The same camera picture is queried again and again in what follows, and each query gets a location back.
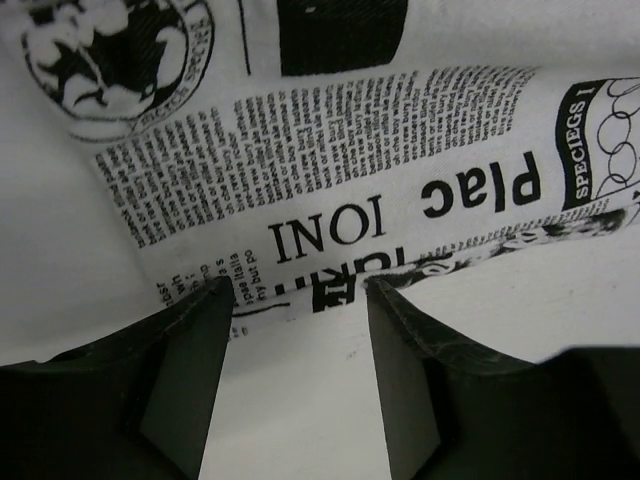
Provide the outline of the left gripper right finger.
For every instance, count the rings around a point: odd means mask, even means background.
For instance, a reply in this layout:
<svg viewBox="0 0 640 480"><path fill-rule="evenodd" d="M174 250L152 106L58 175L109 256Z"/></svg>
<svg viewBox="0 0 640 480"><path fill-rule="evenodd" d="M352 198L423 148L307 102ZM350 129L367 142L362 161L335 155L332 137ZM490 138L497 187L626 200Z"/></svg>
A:
<svg viewBox="0 0 640 480"><path fill-rule="evenodd" d="M383 281L366 288L395 479L635 479L639 351L573 348L541 363L491 349Z"/></svg>

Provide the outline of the newspaper print trousers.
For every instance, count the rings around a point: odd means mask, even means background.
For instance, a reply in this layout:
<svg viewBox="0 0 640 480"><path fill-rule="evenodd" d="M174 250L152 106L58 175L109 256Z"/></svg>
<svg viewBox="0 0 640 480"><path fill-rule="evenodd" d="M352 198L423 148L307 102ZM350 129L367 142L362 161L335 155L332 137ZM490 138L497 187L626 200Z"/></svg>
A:
<svg viewBox="0 0 640 480"><path fill-rule="evenodd" d="M164 304L321 312L638 219L635 1L5 1Z"/></svg>

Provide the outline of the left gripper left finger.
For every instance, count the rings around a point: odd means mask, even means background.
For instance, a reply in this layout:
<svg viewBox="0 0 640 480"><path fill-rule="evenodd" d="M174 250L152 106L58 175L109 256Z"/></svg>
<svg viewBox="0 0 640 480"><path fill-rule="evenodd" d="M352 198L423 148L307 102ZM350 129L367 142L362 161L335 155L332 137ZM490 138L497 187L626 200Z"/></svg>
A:
<svg viewBox="0 0 640 480"><path fill-rule="evenodd" d="M231 281L51 360L1 370L5 479L195 479L231 327Z"/></svg>

